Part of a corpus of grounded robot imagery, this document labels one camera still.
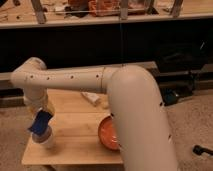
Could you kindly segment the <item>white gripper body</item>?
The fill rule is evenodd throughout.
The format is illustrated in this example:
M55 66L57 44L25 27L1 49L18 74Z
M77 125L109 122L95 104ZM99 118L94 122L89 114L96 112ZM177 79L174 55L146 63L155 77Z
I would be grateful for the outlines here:
M44 95L39 99L25 98L25 105L33 115L36 115L40 109L49 112L51 115L55 114L54 106L49 100L48 95Z

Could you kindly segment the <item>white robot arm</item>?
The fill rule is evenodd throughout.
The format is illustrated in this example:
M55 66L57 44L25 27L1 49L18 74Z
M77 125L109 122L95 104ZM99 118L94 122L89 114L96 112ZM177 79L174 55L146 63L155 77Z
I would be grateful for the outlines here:
M33 111L48 104L46 90L65 89L108 95L125 171L180 171L167 114L156 80L138 65L47 69L31 57L10 76Z

